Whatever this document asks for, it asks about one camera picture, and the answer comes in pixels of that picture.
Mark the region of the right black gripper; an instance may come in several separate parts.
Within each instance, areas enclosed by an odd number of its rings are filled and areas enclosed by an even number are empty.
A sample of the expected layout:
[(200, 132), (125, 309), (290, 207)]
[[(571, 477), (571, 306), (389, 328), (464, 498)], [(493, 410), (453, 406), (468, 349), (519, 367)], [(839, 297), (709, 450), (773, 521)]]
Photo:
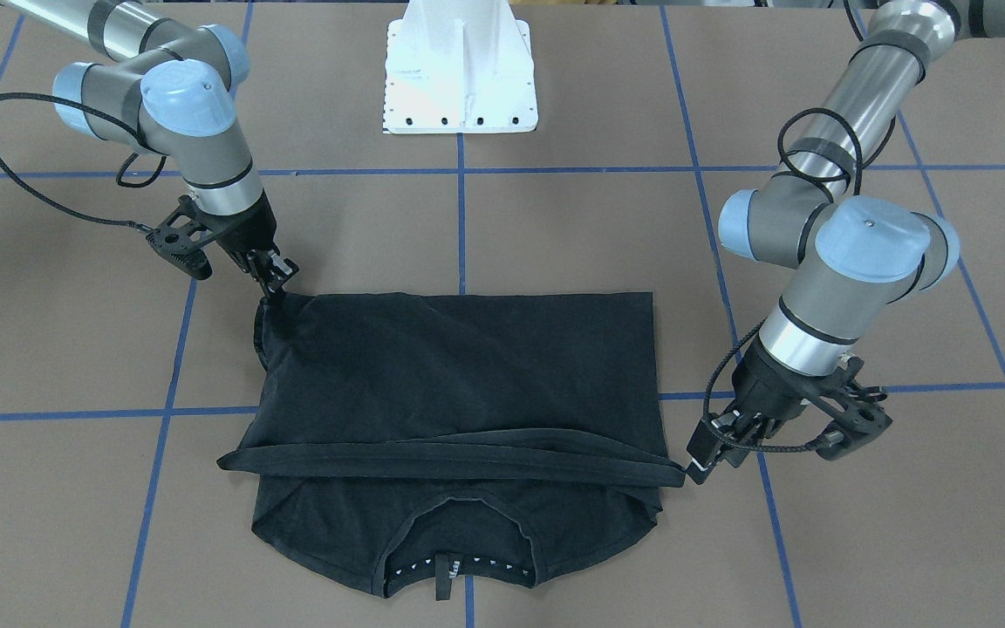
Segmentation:
[(266, 192), (239, 214), (206, 214), (206, 225), (236, 266), (249, 267), (247, 255), (254, 253), (254, 279), (267, 299), (280, 298), (284, 284), (299, 272), (295, 263), (280, 255), (276, 217)]

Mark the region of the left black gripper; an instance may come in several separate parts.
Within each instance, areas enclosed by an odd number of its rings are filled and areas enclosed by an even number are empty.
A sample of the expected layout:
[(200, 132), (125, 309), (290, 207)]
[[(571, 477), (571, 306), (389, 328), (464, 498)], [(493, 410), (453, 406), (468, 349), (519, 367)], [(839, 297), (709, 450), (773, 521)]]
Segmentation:
[(722, 444), (713, 432), (722, 433), (737, 444), (759, 446), (802, 413), (802, 400), (810, 396), (817, 382), (813, 375), (796, 372), (776, 360), (760, 338), (754, 338), (743, 353), (731, 378), (736, 397), (721, 417), (702, 418), (687, 443), (691, 461), (687, 476), (703, 485), (719, 462), (738, 468), (751, 453)]

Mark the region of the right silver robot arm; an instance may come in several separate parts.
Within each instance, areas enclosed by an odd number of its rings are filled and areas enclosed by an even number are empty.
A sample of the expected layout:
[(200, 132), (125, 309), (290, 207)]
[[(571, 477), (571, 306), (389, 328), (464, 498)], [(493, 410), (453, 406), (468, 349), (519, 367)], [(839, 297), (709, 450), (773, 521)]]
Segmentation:
[(203, 281), (216, 242), (280, 297), (297, 266), (275, 244), (276, 219), (236, 114), (232, 89), (249, 75), (243, 41), (223, 25), (191, 28), (136, 1), (10, 1), (8, 7), (86, 41), (107, 66), (75, 63), (49, 103), (72, 130), (134, 155), (173, 159), (187, 194), (156, 227), (128, 220), (160, 258)]

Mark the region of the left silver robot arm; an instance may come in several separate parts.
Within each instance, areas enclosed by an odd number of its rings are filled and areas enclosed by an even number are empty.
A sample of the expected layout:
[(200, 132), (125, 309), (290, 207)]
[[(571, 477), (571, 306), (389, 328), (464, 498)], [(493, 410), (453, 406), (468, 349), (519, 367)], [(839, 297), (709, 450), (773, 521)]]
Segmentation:
[(882, 1), (827, 100), (798, 113), (797, 139), (778, 136), (778, 169), (762, 189), (723, 204), (719, 242), (730, 253), (792, 268), (770, 315), (738, 342), (734, 400), (703, 409), (687, 444), (687, 476), (738, 468), (807, 406), (829, 417), (784, 452), (833, 461), (891, 425), (885, 390), (858, 383), (854, 346), (889, 304), (933, 289), (960, 261), (950, 223), (862, 195), (865, 171), (906, 96), (957, 41), (1005, 38), (1005, 1)]

